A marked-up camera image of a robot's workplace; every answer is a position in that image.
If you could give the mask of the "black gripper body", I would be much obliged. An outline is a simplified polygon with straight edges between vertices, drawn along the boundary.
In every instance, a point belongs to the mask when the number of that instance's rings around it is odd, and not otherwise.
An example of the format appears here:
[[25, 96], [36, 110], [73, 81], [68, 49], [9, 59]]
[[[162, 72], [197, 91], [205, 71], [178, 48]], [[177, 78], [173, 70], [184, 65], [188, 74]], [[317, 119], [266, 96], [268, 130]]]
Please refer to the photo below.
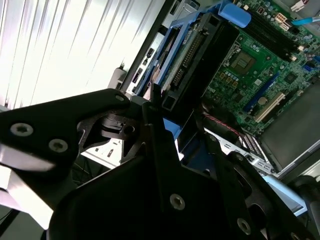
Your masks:
[[224, 240], [236, 236], [218, 183], [177, 157], [139, 156], [69, 193], [49, 240]]

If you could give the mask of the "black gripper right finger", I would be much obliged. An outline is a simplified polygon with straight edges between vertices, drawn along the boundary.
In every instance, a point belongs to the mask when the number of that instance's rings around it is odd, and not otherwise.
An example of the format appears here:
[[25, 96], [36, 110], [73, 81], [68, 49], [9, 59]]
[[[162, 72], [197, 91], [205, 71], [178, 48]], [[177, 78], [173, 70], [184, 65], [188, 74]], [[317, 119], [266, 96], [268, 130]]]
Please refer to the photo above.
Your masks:
[[205, 170], [218, 182], [226, 215], [235, 228], [251, 240], [313, 240], [256, 169], [236, 151], [225, 154], [216, 137], [195, 117], [205, 146]]

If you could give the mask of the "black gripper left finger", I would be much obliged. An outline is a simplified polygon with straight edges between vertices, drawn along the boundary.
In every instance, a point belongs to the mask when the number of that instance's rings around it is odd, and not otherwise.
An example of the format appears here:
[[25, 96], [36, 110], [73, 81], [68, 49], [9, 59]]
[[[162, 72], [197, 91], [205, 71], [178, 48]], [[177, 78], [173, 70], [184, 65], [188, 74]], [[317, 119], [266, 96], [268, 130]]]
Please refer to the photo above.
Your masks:
[[136, 103], [112, 88], [2, 112], [0, 203], [20, 208], [50, 227], [74, 187], [72, 166], [84, 151], [111, 139], [124, 141], [120, 165], [136, 158], [177, 157], [173, 135], [159, 109], [161, 89]]

